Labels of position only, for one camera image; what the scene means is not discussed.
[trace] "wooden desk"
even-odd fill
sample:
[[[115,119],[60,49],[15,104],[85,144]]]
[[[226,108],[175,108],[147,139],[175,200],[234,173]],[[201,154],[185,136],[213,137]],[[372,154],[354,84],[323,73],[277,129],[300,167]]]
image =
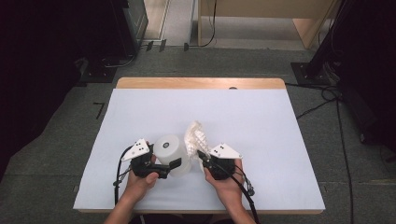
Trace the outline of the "wooden desk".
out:
[[[306,49],[311,48],[337,0],[218,0],[216,17],[291,18]],[[198,45],[203,16],[213,17],[215,0],[198,2]]]
[[[121,152],[142,137],[152,143],[169,133],[183,138],[194,120],[202,122],[210,146],[226,142],[244,156],[258,214],[318,214],[325,209],[283,80],[210,77],[121,78],[93,145],[74,209],[109,212],[114,206],[112,183]],[[244,206],[249,209],[245,199]],[[226,212],[198,161],[182,177],[157,181],[135,211]]]

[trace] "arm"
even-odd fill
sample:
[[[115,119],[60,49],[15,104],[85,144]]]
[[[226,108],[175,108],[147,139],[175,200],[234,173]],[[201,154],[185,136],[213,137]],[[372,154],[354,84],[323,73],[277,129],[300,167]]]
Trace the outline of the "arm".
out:
[[[242,169],[242,161],[235,160],[235,165]],[[240,183],[244,179],[239,174],[233,175]],[[254,224],[253,218],[242,205],[242,191],[238,185],[231,179],[215,180],[210,172],[205,168],[205,178],[216,190],[220,201],[227,209],[235,224]]]
[[[125,191],[107,217],[105,224],[128,223],[131,219],[134,206],[145,197],[149,189],[154,187],[157,178],[157,173],[151,173],[146,178],[140,178],[135,176],[133,171],[129,172]]]

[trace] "white tabletop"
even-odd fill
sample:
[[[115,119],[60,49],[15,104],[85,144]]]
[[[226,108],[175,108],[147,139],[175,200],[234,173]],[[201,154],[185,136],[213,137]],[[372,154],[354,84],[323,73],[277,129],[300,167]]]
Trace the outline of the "white tabletop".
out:
[[[115,89],[81,179],[74,209],[110,211],[120,154],[139,138],[183,139],[202,123],[208,144],[240,152],[259,214],[317,214],[325,209],[286,89]],[[141,213],[221,213],[224,207],[193,161],[187,175],[159,179],[136,206]],[[128,162],[122,165],[125,170]],[[126,179],[120,186],[120,194]]]

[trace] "person's left hand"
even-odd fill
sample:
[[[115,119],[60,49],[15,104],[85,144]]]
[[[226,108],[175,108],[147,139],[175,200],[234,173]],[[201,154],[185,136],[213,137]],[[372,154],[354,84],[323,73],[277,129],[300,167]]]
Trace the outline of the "person's left hand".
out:
[[[151,162],[154,163],[155,160],[156,157],[153,155]],[[141,178],[134,175],[134,172],[131,170],[128,175],[128,183],[121,198],[133,204],[139,202],[145,197],[146,192],[154,187],[157,178],[158,174],[155,172],[149,174],[146,178]]]

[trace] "hand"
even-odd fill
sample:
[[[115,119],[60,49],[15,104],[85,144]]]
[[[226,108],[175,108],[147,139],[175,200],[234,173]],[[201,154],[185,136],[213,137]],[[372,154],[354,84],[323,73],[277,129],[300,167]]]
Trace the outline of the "hand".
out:
[[[243,170],[242,161],[234,161],[235,165]],[[233,174],[233,177],[235,177],[235,179],[243,185],[244,178],[238,173],[240,173],[240,171],[236,171],[236,173]],[[233,181],[230,177],[225,180],[215,180],[212,174],[210,174],[209,170],[205,168],[205,179],[215,188],[219,199],[227,209],[233,204],[242,204],[242,191],[235,181]]]
[[[155,160],[156,157],[152,155],[151,162],[154,163]],[[124,198],[131,203],[139,202],[145,197],[146,192],[154,187],[158,176],[159,175],[157,173],[153,172],[145,178],[141,178],[134,175],[133,171],[130,171],[128,175],[128,182],[121,198]]]

